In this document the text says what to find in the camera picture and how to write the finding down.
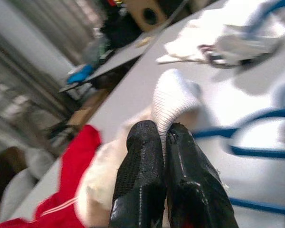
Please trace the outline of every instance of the speaker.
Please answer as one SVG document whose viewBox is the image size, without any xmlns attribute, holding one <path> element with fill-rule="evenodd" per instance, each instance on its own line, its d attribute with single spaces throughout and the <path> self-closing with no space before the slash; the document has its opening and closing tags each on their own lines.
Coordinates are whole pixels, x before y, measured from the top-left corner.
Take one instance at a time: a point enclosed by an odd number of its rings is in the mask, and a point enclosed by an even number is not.
<svg viewBox="0 0 285 228">
<path fill-rule="evenodd" d="M 164 23 L 182 0 L 123 0 L 142 31 L 148 32 Z"/>
</svg>

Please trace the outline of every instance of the white stripe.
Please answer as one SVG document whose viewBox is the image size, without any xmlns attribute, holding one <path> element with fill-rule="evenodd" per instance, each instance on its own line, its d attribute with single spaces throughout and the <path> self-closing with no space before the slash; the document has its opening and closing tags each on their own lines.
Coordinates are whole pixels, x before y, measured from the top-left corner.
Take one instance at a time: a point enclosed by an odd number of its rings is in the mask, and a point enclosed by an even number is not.
<svg viewBox="0 0 285 228">
<path fill-rule="evenodd" d="M 69 199 L 68 201 L 64 202 L 63 204 L 55 207 L 55 208 L 52 208 L 52 209 L 49 209 L 49 210 L 46 210 L 44 211 L 40 216 L 44 216 L 46 214 L 49 214 L 49 213 L 52 213 L 52 212 L 55 212 L 55 211 L 59 211 L 59 210 L 62 210 L 68 206 L 70 206 L 71 204 L 73 204 L 75 201 L 77 200 L 77 197 L 75 198 L 72 198 L 72 199 Z"/>
</svg>

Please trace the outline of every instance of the brown object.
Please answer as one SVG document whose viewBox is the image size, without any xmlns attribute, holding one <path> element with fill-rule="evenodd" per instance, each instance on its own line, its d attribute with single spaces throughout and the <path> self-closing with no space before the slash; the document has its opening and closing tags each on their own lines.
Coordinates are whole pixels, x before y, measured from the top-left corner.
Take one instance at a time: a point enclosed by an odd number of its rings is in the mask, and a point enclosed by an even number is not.
<svg viewBox="0 0 285 228">
<path fill-rule="evenodd" d="M 67 125 L 80 130 L 109 96 L 110 92 L 109 89 L 96 91 L 78 111 L 74 112 Z"/>
<path fill-rule="evenodd" d="M 124 0 L 128 11 L 142 31 L 148 32 L 167 20 L 156 0 Z"/>
<path fill-rule="evenodd" d="M 27 168 L 24 153 L 16 147 L 10 147 L 0 153 L 0 201 L 10 180 Z"/>
</svg>

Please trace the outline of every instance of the white towel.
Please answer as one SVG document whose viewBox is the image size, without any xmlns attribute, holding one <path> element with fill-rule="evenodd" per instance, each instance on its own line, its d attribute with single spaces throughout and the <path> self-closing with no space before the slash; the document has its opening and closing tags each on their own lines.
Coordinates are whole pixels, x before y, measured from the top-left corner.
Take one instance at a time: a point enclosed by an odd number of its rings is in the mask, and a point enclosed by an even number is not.
<svg viewBox="0 0 285 228">
<path fill-rule="evenodd" d="M 216 56 L 221 55 L 220 58 L 225 59 L 222 63 L 237 65 L 240 60 L 271 52 L 285 36 L 285 24 L 278 16 L 272 15 L 266 20 L 254 41 L 242 39 L 241 34 L 260 14 L 264 4 L 273 1 L 276 0 L 229 0 L 221 9 L 204 11 L 199 19 L 186 24 L 176 40 L 165 45 L 167 54 L 156 61 L 207 63 L 212 61 L 209 55 L 215 50 Z"/>
<path fill-rule="evenodd" d="M 186 81 L 178 70 L 171 69 L 161 75 L 150 107 L 121 125 L 116 139 L 97 151 L 81 178 L 75 211 L 86 227 L 108 225 L 117 171 L 127 153 L 126 139 L 131 127 L 141 120 L 153 120 L 165 155 L 165 136 L 174 121 L 192 129 L 201 106 L 199 96 L 199 86 Z M 164 224 L 169 224 L 166 215 Z"/>
</svg>

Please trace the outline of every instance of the white cloth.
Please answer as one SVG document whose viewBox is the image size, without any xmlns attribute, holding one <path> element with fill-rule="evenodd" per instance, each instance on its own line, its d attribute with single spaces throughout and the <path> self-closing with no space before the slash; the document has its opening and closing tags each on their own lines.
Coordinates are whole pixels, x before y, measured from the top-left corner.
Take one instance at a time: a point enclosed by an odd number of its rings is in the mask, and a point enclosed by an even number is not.
<svg viewBox="0 0 285 228">
<path fill-rule="evenodd" d="M 204 11 L 200 18 L 186 24 L 176 40 L 165 45 L 167 54 L 156 61 L 206 63 L 207 57 L 201 52 L 200 45 L 216 45 L 216 51 L 223 55 L 229 65 L 271 52 L 285 36 L 285 24 L 279 17 L 270 16 L 254 41 L 245 40 L 241 35 L 252 19 L 260 14 L 264 5 L 273 1 L 276 0 L 229 0 L 221 9 Z"/>
<path fill-rule="evenodd" d="M 127 154 L 126 139 L 131 127 L 141 120 L 153 120 L 157 124 L 165 155 L 165 135 L 168 129 L 174 121 L 192 128 L 201 106 L 199 96 L 199 86 L 186 81 L 178 70 L 171 69 L 161 75 L 152 105 L 121 125 L 116 139 L 97 151 L 81 178 L 76 193 L 75 211 L 86 227 L 108 225 L 117 171 Z M 164 224 L 169 224 L 166 215 Z"/>
</svg>

